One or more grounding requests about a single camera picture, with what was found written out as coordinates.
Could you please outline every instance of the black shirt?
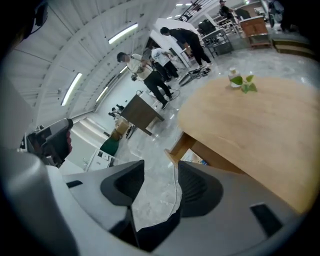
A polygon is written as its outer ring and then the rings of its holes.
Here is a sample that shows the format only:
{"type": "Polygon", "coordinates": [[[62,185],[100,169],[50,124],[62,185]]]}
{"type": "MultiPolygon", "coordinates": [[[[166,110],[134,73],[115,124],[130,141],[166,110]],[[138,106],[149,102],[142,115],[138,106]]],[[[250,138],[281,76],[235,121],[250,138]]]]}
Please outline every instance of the black shirt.
{"type": "Polygon", "coordinates": [[[195,40],[199,41],[199,37],[196,33],[184,28],[170,29],[169,32],[170,35],[173,36],[181,44],[188,43],[188,45],[190,45],[195,40]]]}
{"type": "Polygon", "coordinates": [[[227,18],[227,19],[231,19],[232,18],[232,14],[230,12],[230,9],[228,7],[221,6],[221,11],[223,13],[223,17],[227,18]]]}

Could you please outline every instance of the floor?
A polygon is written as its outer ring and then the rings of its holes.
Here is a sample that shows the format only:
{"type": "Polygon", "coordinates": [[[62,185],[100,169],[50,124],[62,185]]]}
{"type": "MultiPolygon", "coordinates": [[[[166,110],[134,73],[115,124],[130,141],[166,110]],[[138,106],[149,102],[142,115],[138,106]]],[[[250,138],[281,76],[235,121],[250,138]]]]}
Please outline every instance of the floor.
{"type": "Polygon", "coordinates": [[[209,80],[226,77],[231,67],[237,68],[241,74],[292,79],[306,86],[319,87],[320,84],[316,61],[280,54],[274,49],[238,50],[219,56],[213,62],[212,70],[206,77],[195,79],[181,88],[176,81],[170,82],[173,89],[179,90],[174,91],[177,98],[159,112],[165,120],[153,124],[153,136],[137,129],[129,140],[123,138],[120,142],[115,165],[141,159],[145,161],[144,183],[133,203],[137,230],[164,222],[180,205],[178,171],[175,171],[164,149],[171,149],[181,133],[177,122],[179,108],[198,88],[209,80]]]}

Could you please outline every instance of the stair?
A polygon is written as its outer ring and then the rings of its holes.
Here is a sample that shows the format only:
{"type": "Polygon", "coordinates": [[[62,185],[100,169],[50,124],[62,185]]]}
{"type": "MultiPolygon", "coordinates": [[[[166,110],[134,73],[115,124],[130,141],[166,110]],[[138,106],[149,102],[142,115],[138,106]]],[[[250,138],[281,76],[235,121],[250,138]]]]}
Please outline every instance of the stair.
{"type": "Polygon", "coordinates": [[[276,51],[281,54],[292,54],[317,60],[316,54],[311,50],[310,44],[287,39],[272,39],[276,51]]]}

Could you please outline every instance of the white shirt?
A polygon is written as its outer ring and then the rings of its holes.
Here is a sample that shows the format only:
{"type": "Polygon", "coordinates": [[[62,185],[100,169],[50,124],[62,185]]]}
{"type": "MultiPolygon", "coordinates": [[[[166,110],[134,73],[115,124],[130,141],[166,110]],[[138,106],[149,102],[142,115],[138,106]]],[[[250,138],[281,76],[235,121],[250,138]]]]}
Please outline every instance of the white shirt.
{"type": "Polygon", "coordinates": [[[140,80],[145,80],[153,71],[152,67],[150,67],[149,65],[146,65],[144,67],[143,72],[141,73],[137,73],[138,68],[142,67],[142,56],[139,54],[132,54],[130,57],[130,61],[126,64],[128,66],[128,69],[132,72],[132,73],[136,73],[138,75],[138,77],[140,78],[140,80]]]}
{"type": "Polygon", "coordinates": [[[163,67],[170,61],[168,56],[165,55],[166,53],[165,50],[156,48],[151,51],[151,57],[163,67]]]}

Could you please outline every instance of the man in black shirt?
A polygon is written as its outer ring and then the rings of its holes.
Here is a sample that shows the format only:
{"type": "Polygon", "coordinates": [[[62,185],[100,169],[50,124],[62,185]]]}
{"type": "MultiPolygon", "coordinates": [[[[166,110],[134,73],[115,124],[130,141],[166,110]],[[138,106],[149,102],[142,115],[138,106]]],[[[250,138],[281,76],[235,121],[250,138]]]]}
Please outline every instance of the man in black shirt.
{"type": "Polygon", "coordinates": [[[232,19],[233,18],[233,15],[232,15],[232,11],[233,9],[229,8],[229,7],[226,7],[225,5],[225,1],[224,0],[220,0],[220,11],[219,11],[219,14],[224,17],[224,18],[227,18],[227,19],[232,19]]]}
{"type": "Polygon", "coordinates": [[[196,62],[199,64],[200,69],[203,68],[201,59],[207,62],[207,67],[212,65],[212,62],[205,54],[204,49],[200,44],[199,37],[196,33],[184,28],[169,29],[167,27],[161,28],[160,33],[165,36],[174,37],[178,42],[184,45],[186,48],[186,53],[189,55],[191,54],[189,49],[190,46],[193,56],[196,62]]]}

